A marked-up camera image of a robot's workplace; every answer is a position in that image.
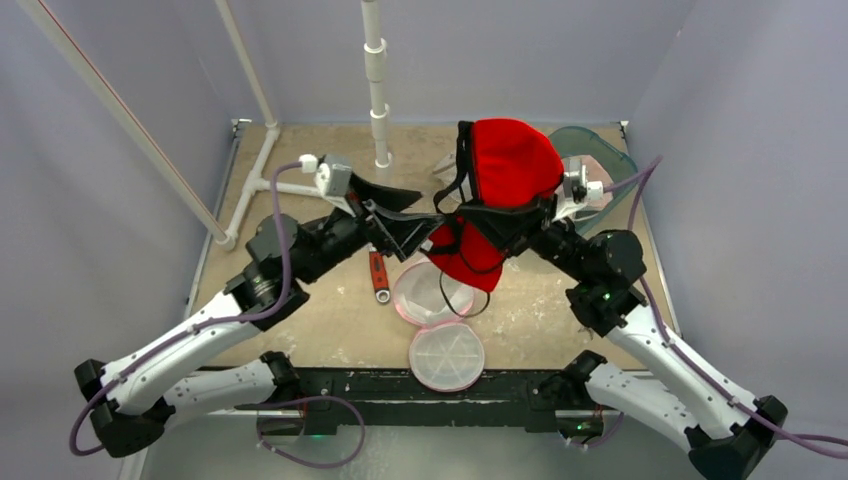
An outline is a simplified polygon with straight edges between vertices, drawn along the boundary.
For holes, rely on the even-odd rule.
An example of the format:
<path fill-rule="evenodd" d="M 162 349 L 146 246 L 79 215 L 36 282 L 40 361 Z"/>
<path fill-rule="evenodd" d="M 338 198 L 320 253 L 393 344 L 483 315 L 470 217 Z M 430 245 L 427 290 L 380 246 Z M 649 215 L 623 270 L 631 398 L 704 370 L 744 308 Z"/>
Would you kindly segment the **red and black bra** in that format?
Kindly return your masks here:
<path fill-rule="evenodd" d="M 564 166 L 544 134 L 511 118 L 460 121 L 454 166 L 453 180 L 433 197 L 434 208 L 442 213 L 440 203 L 464 186 L 468 193 L 431 234 L 424 253 L 447 277 L 489 295 L 514 248 L 488 238 L 463 211 L 522 210 L 550 200 L 564 179 Z"/>

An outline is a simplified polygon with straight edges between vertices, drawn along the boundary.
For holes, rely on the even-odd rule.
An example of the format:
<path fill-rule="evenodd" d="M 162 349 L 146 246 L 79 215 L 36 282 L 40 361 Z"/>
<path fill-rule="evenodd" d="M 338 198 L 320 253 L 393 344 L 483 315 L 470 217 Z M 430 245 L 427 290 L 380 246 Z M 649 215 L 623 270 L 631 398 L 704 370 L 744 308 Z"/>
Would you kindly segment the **teal plastic bin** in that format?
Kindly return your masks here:
<path fill-rule="evenodd" d="M 564 126 L 548 135 L 548 139 L 563 159 L 578 157 L 587 167 L 590 181 L 604 185 L 622 182 L 637 173 L 637 165 L 628 155 L 623 127 L 613 123 L 599 126 Z M 605 194 L 573 215 L 577 231 L 584 236 L 605 228 L 623 227 L 626 223 L 626 201 L 633 185 Z"/>

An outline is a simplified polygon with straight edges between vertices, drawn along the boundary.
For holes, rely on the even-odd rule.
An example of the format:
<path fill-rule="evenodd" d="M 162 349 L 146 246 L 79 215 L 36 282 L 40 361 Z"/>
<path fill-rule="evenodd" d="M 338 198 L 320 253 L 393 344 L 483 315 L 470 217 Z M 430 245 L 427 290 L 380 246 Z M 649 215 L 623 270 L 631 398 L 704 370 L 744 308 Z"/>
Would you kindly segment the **pink-trimmed mesh laundry bag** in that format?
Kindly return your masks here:
<path fill-rule="evenodd" d="M 392 296 L 399 316 L 418 328 L 408 349 L 413 377 L 436 392 L 471 387 L 485 364 L 483 343 L 466 323 L 476 290 L 421 259 L 399 275 Z"/>

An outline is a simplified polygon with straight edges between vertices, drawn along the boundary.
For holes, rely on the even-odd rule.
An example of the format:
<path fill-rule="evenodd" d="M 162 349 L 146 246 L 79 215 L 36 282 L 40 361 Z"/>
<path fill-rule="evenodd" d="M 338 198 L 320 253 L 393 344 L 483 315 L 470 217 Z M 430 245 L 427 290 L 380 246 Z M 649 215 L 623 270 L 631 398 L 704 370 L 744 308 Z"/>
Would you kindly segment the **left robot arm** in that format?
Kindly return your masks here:
<path fill-rule="evenodd" d="M 122 458 L 198 415 L 292 405 L 302 393 L 300 379 L 281 352 L 217 372 L 205 364 L 292 316 L 308 301 L 308 284 L 364 248 L 399 260 L 412 256 L 444 221 L 413 212 L 419 197 L 352 176 L 327 216 L 300 222 L 275 210 L 248 241 L 247 266 L 198 312 L 132 354 L 75 368 L 87 401 L 83 416 L 99 448 Z"/>

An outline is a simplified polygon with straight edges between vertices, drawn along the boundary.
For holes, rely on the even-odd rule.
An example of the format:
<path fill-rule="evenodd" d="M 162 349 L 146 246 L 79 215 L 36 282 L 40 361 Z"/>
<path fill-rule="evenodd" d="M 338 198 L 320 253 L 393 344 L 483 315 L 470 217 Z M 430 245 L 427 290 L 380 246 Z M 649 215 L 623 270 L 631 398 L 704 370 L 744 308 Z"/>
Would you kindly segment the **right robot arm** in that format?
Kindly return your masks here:
<path fill-rule="evenodd" d="M 655 378 L 627 375 L 602 355 L 585 350 L 540 384 L 541 394 L 571 405 L 592 400 L 619 410 L 683 449 L 706 479 L 746 479 L 774 446 L 774 426 L 786 406 L 756 397 L 723 375 L 654 312 L 636 287 L 646 271 L 643 249 L 629 230 L 581 236 L 569 220 L 553 218 L 538 199 L 520 208 L 463 205 L 458 215 L 504 256 L 532 250 L 576 281 L 565 295 L 578 322 L 637 359 Z"/>

